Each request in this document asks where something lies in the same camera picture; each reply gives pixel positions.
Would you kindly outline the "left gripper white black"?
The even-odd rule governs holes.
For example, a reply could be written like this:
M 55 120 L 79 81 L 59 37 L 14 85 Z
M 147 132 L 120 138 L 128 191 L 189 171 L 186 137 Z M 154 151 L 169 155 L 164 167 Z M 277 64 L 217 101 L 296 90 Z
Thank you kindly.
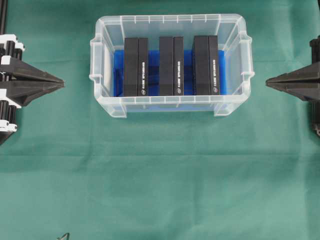
M 16 132 L 16 112 L 31 101 L 63 88 L 64 81 L 23 61 L 25 47 L 14 34 L 0 36 L 0 71 L 14 80 L 0 82 L 0 131 Z

